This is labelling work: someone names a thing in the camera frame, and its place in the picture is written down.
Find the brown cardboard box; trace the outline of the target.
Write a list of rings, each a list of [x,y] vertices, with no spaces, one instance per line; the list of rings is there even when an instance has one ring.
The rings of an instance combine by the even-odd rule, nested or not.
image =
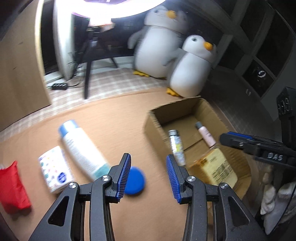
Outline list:
[[[159,161],[165,164],[166,157],[171,153],[168,131],[177,130],[183,143],[187,170],[204,181],[205,177],[197,173],[196,163],[210,148],[195,127],[198,121],[208,129],[215,141],[229,131],[226,118],[218,115],[205,99],[192,97],[149,110],[144,133]]]

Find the large penguin plush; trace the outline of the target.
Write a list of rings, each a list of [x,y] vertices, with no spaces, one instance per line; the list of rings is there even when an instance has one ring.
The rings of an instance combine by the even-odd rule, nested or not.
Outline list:
[[[164,66],[163,61],[179,48],[187,29],[188,18],[184,11],[174,11],[163,5],[151,9],[144,18],[144,26],[127,42],[128,49],[134,49],[133,74],[165,78],[169,66]]]

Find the red fabric pouch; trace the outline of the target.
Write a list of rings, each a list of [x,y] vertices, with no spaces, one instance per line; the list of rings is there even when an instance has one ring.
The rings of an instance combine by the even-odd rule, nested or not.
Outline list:
[[[8,168],[1,169],[1,205],[8,214],[15,214],[30,209],[31,202],[20,179],[14,161]]]

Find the blue round cream jar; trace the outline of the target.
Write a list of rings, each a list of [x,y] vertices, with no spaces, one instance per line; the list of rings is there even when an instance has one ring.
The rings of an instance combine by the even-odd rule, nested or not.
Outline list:
[[[125,194],[138,195],[144,190],[145,176],[140,168],[132,166],[126,182]]]

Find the small pink bottle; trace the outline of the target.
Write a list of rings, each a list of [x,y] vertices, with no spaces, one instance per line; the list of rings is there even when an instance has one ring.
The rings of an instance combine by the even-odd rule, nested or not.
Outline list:
[[[202,136],[205,143],[208,145],[208,147],[213,147],[216,145],[216,141],[211,135],[211,133],[208,131],[208,129],[202,125],[200,121],[196,122],[195,127],[197,128],[198,132]]]

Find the white blue lotion bottle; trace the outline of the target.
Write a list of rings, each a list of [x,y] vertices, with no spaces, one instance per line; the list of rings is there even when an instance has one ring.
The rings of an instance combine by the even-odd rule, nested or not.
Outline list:
[[[110,164],[74,120],[64,122],[59,127],[59,134],[72,159],[91,180],[109,173]]]

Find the light wood cabinet panel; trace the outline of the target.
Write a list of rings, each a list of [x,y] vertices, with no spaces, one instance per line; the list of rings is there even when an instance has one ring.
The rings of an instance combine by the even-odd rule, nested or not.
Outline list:
[[[31,1],[1,40],[1,130],[51,105],[41,48],[43,1]]]

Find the packaged toast bread loaf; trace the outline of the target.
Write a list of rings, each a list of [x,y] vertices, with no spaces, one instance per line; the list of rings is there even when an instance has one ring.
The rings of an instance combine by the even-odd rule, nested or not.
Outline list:
[[[200,179],[205,184],[219,185],[227,183],[231,188],[237,183],[238,177],[226,157],[219,148],[213,148],[188,169],[190,175]]]

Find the small silver tube package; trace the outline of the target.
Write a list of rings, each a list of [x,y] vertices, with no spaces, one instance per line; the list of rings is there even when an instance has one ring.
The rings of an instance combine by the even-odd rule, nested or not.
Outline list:
[[[175,160],[177,161],[179,166],[185,166],[186,158],[179,132],[177,130],[169,130],[168,136],[170,140],[171,151],[173,152]]]

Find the small penguin plush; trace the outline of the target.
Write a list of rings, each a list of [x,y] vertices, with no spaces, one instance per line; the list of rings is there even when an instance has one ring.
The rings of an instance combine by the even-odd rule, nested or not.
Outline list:
[[[162,61],[171,64],[166,79],[166,93],[171,96],[194,97],[203,89],[215,62],[217,47],[202,36],[190,35],[182,47],[170,52]]]

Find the white patterned tissue pack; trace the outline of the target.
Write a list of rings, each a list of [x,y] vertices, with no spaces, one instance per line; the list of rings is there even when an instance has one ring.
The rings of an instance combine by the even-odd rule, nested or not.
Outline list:
[[[74,176],[59,146],[48,150],[38,160],[44,180],[51,193],[60,193],[69,183],[74,181]]]

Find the black power strip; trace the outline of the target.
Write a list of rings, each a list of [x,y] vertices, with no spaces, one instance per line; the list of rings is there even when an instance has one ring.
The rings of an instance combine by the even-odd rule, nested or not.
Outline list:
[[[68,89],[68,84],[67,83],[54,83],[51,86],[52,90],[67,90]]]

